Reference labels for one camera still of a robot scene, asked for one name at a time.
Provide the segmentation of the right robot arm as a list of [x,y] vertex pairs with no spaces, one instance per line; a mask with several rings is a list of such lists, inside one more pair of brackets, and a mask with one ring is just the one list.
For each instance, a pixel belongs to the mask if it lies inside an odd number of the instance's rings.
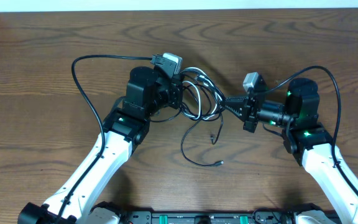
[[287,152],[318,183],[342,223],[358,223],[358,178],[343,159],[333,135],[318,121],[316,82],[290,81],[284,103],[266,100],[266,84],[256,74],[243,82],[245,96],[226,98],[221,105],[253,133],[258,123],[282,129]]

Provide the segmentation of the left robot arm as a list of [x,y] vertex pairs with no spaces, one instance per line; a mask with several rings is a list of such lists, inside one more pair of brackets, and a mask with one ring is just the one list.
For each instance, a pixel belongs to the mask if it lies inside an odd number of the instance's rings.
[[43,205],[28,203],[18,223],[85,223],[114,173],[146,137],[150,117],[182,100],[178,68],[136,67],[130,72],[122,108],[105,117],[92,150],[73,175]]

